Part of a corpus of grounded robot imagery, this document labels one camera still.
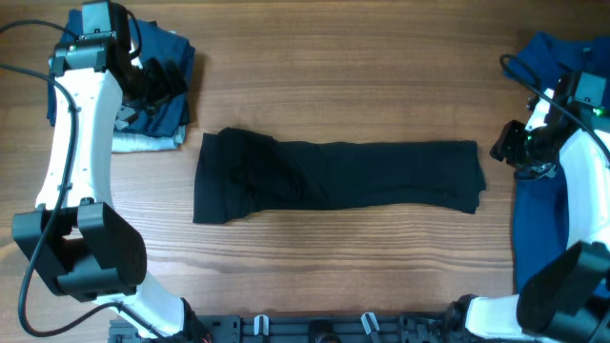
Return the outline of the blue polo shirt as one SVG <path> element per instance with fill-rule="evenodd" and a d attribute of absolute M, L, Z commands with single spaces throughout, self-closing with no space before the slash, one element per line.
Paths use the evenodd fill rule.
<path fill-rule="evenodd" d="M 531 83 L 533 74 L 546 91 L 571 71 L 587 71 L 609 77 L 609 37 L 589 41 L 559 39 L 539 31 L 509 68 Z M 516 179 L 517 190 L 513 215 L 513 248 L 516 290 L 521 292 L 528 279 L 566 250 L 568 240 L 568 198 L 563 169 L 552 177 L 538 180 Z"/>

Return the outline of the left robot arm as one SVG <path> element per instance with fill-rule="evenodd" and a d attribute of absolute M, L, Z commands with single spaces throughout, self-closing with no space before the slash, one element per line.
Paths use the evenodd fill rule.
<path fill-rule="evenodd" d="M 133 14 L 111 1 L 82 7 L 80 34 L 58 44 L 47 82 L 55 89 L 51 160 L 33 212 L 17 214 L 12 236 L 57 296 L 113 309 L 156 342 L 205 342 L 188 302 L 148 272 L 144 240 L 114 209 L 112 136 L 124 107 L 149 111 L 187 90 L 177 65 L 134 64 L 141 46 Z"/>

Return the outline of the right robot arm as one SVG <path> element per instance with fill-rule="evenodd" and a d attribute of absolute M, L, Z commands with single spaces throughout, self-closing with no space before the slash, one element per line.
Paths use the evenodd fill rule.
<path fill-rule="evenodd" d="M 452 303 L 443 342 L 606 342 L 609 300 L 608 81 L 586 71 L 538 93 L 527 123 L 505 125 L 490 151 L 528 176 L 562 169 L 567 188 L 564 251 L 511 296 L 466 295 Z"/>

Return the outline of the black polo shirt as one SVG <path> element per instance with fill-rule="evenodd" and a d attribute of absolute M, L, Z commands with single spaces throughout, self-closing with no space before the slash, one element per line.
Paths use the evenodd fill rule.
<path fill-rule="evenodd" d="M 315 144 L 226 128 L 203 136 L 193 222 L 401 203 L 473 214 L 485 189 L 474 141 Z"/>

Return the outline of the folded light grey garment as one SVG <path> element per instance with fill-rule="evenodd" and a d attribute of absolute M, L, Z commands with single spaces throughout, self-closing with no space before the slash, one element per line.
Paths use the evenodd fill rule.
<path fill-rule="evenodd" d="M 169 137 L 152 137 L 140 133 L 116 131 L 112 137 L 112 152 L 131 153 L 177 150 L 186 139 L 186 129 L 186 126 L 179 126 L 174 134 Z"/>

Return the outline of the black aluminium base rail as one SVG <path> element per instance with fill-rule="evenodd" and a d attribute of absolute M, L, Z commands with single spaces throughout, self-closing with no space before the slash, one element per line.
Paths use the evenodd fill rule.
<path fill-rule="evenodd" d="M 200 316 L 189 333 L 166 342 L 215 343 L 477 343 L 482 337 L 458 323 L 444 324 L 440 313 L 403 313 L 385 316 L 271 317 L 260 314 Z"/>

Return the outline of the folded navy blue garment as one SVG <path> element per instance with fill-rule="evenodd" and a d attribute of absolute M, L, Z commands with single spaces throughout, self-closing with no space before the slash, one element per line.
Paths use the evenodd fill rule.
<path fill-rule="evenodd" d="M 185 37 L 138 20 L 130 10 L 110 1 L 92 1 L 69 13 L 65 33 L 55 45 L 49 88 L 51 125 L 96 124 L 110 131 L 125 95 L 135 87 L 131 40 L 141 38 L 140 60 L 156 58 L 178 64 L 187 86 L 193 77 L 194 48 Z M 124 132 L 152 137 L 172 136 L 190 122 L 187 92 L 164 105 L 155 117 L 140 114 Z"/>

